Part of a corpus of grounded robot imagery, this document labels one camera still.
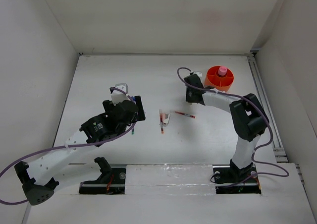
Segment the pink capped glue stick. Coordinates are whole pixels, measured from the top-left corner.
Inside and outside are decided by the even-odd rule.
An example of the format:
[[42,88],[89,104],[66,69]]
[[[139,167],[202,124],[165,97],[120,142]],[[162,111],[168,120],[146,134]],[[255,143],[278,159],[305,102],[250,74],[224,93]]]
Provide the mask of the pink capped glue stick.
[[225,76],[227,75],[227,71],[228,71],[227,67],[225,67],[225,66],[220,66],[220,67],[218,68],[217,75],[218,75],[219,77],[225,77]]

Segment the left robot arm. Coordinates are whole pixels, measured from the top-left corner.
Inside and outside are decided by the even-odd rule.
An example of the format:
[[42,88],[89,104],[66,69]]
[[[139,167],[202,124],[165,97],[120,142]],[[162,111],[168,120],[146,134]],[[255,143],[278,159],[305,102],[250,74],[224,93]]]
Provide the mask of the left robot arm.
[[104,113],[83,123],[65,145],[35,152],[41,157],[32,162],[21,158],[14,164],[26,202],[36,206],[47,201],[61,188],[62,178],[68,176],[63,170],[73,160],[121,138],[146,119],[140,96],[124,94],[119,102],[103,101],[103,107]]

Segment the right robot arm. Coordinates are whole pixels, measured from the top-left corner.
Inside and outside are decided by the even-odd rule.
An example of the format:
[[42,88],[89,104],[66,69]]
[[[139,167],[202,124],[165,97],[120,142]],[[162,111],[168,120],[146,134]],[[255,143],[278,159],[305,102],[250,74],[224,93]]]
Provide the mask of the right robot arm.
[[235,153],[226,168],[214,168],[213,180],[216,184],[237,183],[247,178],[253,169],[252,153],[264,134],[267,116],[256,95],[241,98],[225,95],[216,89],[207,89],[198,75],[191,73],[184,78],[186,102],[211,106],[231,114],[233,126],[238,136]]

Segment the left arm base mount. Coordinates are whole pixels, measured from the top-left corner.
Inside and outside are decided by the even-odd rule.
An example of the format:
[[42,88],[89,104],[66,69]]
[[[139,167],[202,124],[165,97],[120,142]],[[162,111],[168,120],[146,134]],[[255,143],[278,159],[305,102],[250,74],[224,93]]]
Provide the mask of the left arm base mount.
[[100,176],[95,180],[80,183],[79,194],[83,195],[123,195],[125,194],[126,165],[111,166],[105,158],[97,157]]

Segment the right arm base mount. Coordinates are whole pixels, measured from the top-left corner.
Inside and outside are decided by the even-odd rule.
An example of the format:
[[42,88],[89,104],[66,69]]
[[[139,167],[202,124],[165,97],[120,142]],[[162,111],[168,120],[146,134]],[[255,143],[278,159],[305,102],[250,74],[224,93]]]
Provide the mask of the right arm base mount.
[[210,181],[215,184],[216,194],[261,194],[257,177],[250,177],[256,172],[252,165],[246,170],[238,170],[230,165],[215,165]]

